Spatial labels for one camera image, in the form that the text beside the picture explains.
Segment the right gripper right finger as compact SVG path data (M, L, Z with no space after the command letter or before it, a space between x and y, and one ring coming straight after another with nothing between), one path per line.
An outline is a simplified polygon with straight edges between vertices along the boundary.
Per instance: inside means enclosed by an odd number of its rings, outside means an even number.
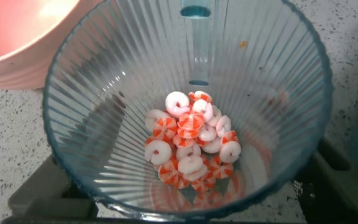
M358 223L358 168L327 140L293 186L307 223Z

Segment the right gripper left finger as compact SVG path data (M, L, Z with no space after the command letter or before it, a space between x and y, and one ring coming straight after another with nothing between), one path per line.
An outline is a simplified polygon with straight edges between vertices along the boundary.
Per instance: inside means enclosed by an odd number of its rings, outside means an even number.
M12 215L2 223L85 222L97 217L98 207L67 176L53 156L11 195Z

